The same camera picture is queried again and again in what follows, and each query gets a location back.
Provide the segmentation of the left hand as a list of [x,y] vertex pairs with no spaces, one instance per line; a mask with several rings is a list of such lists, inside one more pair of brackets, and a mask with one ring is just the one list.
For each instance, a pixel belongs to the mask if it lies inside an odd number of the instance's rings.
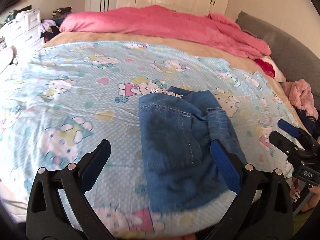
[[186,235],[183,237],[184,240],[196,240],[196,237],[194,234]]

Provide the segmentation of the right hand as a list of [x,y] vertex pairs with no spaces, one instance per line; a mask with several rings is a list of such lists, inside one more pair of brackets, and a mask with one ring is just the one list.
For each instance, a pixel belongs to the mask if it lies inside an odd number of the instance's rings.
[[309,191],[313,193],[309,201],[302,207],[301,211],[306,212],[317,206],[320,200],[320,185],[308,186]]

